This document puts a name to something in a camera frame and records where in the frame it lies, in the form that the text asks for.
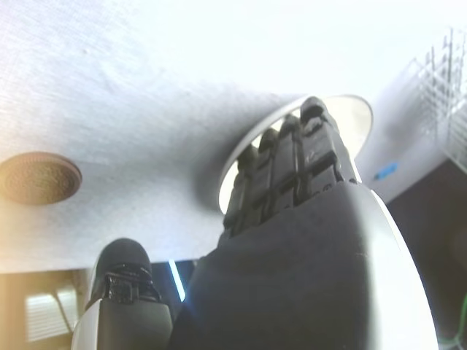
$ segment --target robotic hand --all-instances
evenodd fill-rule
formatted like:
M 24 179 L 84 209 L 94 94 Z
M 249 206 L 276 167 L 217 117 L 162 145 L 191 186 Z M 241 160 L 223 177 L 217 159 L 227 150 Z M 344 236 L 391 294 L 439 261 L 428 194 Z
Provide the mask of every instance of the robotic hand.
M 173 329 L 143 248 L 119 240 L 97 263 L 72 350 L 437 349 L 406 244 L 322 101 L 238 164 L 219 247 Z

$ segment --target blue object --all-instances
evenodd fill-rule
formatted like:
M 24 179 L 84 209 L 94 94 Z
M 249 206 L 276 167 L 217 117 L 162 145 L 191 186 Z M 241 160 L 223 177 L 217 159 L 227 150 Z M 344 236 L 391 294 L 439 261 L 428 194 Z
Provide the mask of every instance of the blue object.
M 384 179 L 386 176 L 389 176 L 391 175 L 394 171 L 397 170 L 397 163 L 392 163 L 388 166 L 386 166 L 385 168 L 383 168 L 382 170 L 378 171 L 375 175 L 374 175 L 374 179 L 375 180 L 382 180 Z

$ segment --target cable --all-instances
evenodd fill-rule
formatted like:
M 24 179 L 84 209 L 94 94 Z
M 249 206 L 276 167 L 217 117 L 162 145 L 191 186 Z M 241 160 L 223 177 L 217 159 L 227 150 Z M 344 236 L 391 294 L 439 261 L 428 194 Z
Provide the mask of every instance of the cable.
M 460 348 L 462 348 L 462 346 L 460 345 L 460 342 L 462 341 L 462 337 L 463 337 L 465 326 L 466 326 L 466 316 L 467 316 L 467 294 L 464 297 L 462 308 L 460 310 L 460 321 L 459 321 L 458 333 L 454 336 L 454 338 L 451 338 L 451 339 L 438 338 L 438 342 L 443 343 L 443 344 L 458 345 Z
M 65 314 L 65 309 L 63 308 L 63 305 L 61 303 L 60 298 L 58 297 L 57 292 L 53 292 L 52 296 L 55 298 L 55 300 L 57 300 L 58 309 L 60 310 L 60 314 L 61 314 L 61 316 L 63 318 L 63 321 L 65 322 L 66 329 L 68 329 L 68 332 L 70 334 L 73 334 L 73 329 L 70 327 L 70 324 L 68 322 L 68 318 L 66 317 L 66 314 Z

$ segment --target green cable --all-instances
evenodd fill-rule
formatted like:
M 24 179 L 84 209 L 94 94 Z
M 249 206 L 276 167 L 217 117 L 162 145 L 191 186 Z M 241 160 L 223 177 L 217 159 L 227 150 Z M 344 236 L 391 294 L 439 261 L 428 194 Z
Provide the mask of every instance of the green cable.
M 439 343 L 445 343 L 445 344 L 457 344 L 462 340 L 465 326 L 466 326 L 466 316 L 467 316 L 467 294 L 464 297 L 464 302 L 462 304 L 462 310 L 460 311 L 460 321 L 459 321 L 459 329 L 458 333 L 454 336 L 454 338 L 451 339 L 445 339 L 445 338 L 438 338 Z

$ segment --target wire basket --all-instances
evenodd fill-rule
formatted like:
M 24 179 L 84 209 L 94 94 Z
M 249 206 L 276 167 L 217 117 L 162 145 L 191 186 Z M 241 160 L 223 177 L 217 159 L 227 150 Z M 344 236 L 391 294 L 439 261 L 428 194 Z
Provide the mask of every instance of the wire basket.
M 466 31 L 449 29 L 414 59 L 415 105 L 422 132 L 467 172 Z

